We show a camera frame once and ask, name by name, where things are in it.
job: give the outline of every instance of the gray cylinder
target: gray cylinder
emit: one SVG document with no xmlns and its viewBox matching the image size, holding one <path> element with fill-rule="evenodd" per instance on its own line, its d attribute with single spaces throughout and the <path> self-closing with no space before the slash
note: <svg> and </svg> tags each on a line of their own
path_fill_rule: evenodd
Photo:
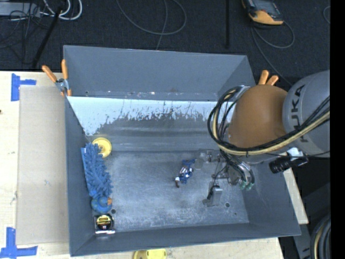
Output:
<svg viewBox="0 0 345 259">
<path fill-rule="evenodd" d="M 293 131 L 316 110 L 316 108 L 329 96 L 330 76 L 329 70 L 322 71 L 299 80 L 288 91 L 284 100 L 282 121 L 286 132 Z M 329 107 L 329 102 L 321 112 Z M 289 144 L 297 147 L 308 155 L 320 154 L 330 150 L 330 121 L 313 129 L 309 133 Z M 330 157 L 330 153 L 318 155 Z"/>
</svg>

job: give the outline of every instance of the yellow roll of tape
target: yellow roll of tape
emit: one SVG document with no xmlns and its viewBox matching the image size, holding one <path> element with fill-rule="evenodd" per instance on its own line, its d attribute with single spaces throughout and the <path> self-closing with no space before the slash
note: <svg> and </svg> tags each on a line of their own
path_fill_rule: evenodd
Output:
<svg viewBox="0 0 345 259">
<path fill-rule="evenodd" d="M 101 148 L 100 154 L 102 154 L 103 158 L 106 158 L 112 152 L 112 144 L 106 138 L 96 138 L 92 141 L 92 144 L 98 144 L 98 146 Z"/>
<path fill-rule="evenodd" d="M 138 250 L 134 253 L 133 259 L 166 259 L 167 252 L 165 249 L 148 249 Z"/>
</svg>

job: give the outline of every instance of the small blue object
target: small blue object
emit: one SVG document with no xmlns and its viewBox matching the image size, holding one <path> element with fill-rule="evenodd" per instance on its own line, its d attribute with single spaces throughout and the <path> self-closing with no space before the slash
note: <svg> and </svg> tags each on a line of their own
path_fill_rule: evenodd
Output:
<svg viewBox="0 0 345 259">
<path fill-rule="evenodd" d="M 36 85 L 35 80 L 20 80 L 20 76 L 12 73 L 11 101 L 19 101 L 19 87 L 21 85 Z"/>
<path fill-rule="evenodd" d="M 16 246 L 16 230 L 11 227 L 6 229 L 6 247 L 1 248 L 0 258 L 16 259 L 17 256 L 33 256 L 37 253 L 37 247 L 17 248 Z"/>
<path fill-rule="evenodd" d="M 190 168 L 190 166 L 195 163 L 195 160 L 196 160 L 195 158 L 194 159 L 190 159 L 190 160 L 184 159 L 184 160 L 182 160 L 182 165 Z"/>
<path fill-rule="evenodd" d="M 113 204 L 108 204 L 108 198 L 106 196 L 99 197 L 98 199 L 92 199 L 91 207 L 93 210 L 100 214 L 105 214 L 110 211 Z"/>
<path fill-rule="evenodd" d="M 87 143 L 81 148 L 82 162 L 85 171 L 85 180 L 89 195 L 93 199 L 109 197 L 112 193 L 111 176 L 106 171 L 101 149 L 98 144 Z"/>
<path fill-rule="evenodd" d="M 196 159 L 191 160 L 182 160 L 182 169 L 180 170 L 180 174 L 178 176 L 178 180 L 182 184 L 186 184 L 187 180 L 193 175 L 193 169 L 191 165 L 195 163 Z"/>
</svg>

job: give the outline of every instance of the blue brush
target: blue brush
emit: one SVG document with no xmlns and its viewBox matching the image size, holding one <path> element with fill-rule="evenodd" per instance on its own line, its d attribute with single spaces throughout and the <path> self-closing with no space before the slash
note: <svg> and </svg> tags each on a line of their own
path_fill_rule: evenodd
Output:
<svg viewBox="0 0 345 259">
<path fill-rule="evenodd" d="M 112 193 L 111 176 L 106 171 L 101 149 L 98 144 L 87 143 L 85 148 L 81 148 L 81 157 L 85 171 L 85 180 L 90 197 L 92 197 L 92 208 L 104 214 L 111 209 Z"/>
</svg>

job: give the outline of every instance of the yellow cable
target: yellow cable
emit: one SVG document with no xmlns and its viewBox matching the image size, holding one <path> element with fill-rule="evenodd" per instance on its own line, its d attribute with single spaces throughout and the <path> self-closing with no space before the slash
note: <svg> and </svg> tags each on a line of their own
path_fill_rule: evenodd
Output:
<svg viewBox="0 0 345 259">
<path fill-rule="evenodd" d="M 314 241 L 314 257 L 315 259 L 318 259 L 319 256 L 318 256 L 318 245 L 319 245 L 319 239 L 321 237 L 321 233 L 324 229 L 325 225 L 323 224 L 321 229 L 319 230 L 319 232 L 317 233 L 316 237 L 315 237 L 315 241 Z"/>
<path fill-rule="evenodd" d="M 216 110 L 215 112 L 215 116 L 218 115 L 219 109 Z M 317 127 L 318 125 L 320 125 L 322 122 L 326 121 L 327 119 L 329 119 L 329 111 L 327 113 L 325 113 L 321 118 L 319 118 L 318 120 L 314 121 L 313 123 L 311 123 L 309 126 L 307 126 L 306 128 L 304 128 L 302 131 L 298 132 L 297 134 L 289 137 L 288 139 L 284 140 L 281 143 L 278 143 L 272 147 L 269 148 L 264 148 L 258 151 L 236 151 L 234 149 L 229 149 L 224 147 L 221 144 L 218 144 L 218 147 L 220 149 L 222 149 L 223 151 L 225 151 L 226 153 L 229 154 L 234 154 L 234 155 L 258 155 L 258 154 L 263 154 L 263 153 L 269 153 L 269 152 L 273 152 L 276 151 L 288 144 L 290 144 L 291 142 L 295 141 L 296 139 L 300 138 L 301 136 L 305 135 L 306 133 L 310 132 L 311 130 L 313 130 L 315 127 Z M 213 123 L 212 123 L 212 133 L 213 136 L 218 139 L 217 133 L 217 124 L 216 124 L 216 118 L 213 118 Z"/>
</svg>

